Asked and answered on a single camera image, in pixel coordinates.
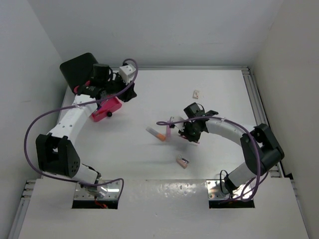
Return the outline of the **clear red ink pen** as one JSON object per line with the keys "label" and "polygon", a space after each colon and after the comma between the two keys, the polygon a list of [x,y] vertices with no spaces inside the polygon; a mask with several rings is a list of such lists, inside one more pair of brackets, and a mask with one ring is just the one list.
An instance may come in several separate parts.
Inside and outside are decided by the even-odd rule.
{"label": "clear red ink pen", "polygon": [[179,137],[181,137],[182,139],[187,140],[188,142],[195,143],[195,144],[199,144],[199,141],[198,141],[198,140],[189,139],[189,138],[187,138],[187,137],[184,136],[184,135],[180,135]]}

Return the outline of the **blue capped pen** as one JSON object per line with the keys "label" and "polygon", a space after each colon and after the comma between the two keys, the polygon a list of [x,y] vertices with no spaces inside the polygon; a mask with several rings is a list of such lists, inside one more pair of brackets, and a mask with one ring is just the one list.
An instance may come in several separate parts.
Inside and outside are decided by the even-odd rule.
{"label": "blue capped pen", "polygon": [[99,106],[95,111],[94,111],[94,115],[100,115],[104,112],[104,108],[102,106]]}

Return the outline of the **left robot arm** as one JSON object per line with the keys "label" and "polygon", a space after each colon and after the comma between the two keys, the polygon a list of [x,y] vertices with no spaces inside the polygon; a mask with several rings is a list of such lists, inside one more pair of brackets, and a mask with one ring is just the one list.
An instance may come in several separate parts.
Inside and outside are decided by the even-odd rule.
{"label": "left robot arm", "polygon": [[35,141],[38,167],[43,176],[98,185],[100,173],[81,162],[74,143],[89,118],[100,121],[121,107],[114,101],[128,102],[137,96],[134,86],[138,70],[133,59],[126,59],[116,73],[109,65],[93,64],[90,79],[75,84],[75,98],[72,105],[65,107],[65,115]]}

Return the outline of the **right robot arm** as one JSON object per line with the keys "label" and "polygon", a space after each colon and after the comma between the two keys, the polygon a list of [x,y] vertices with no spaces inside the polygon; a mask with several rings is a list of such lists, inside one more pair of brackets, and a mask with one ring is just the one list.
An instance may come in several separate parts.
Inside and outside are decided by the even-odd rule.
{"label": "right robot arm", "polygon": [[267,124],[244,126],[219,116],[214,110],[204,110],[192,103],[184,108],[184,117],[172,118],[180,136],[189,142],[198,143],[203,133],[219,136],[236,144],[242,152],[242,162],[221,180],[221,191],[233,194],[240,186],[261,177],[284,159],[285,153]]}

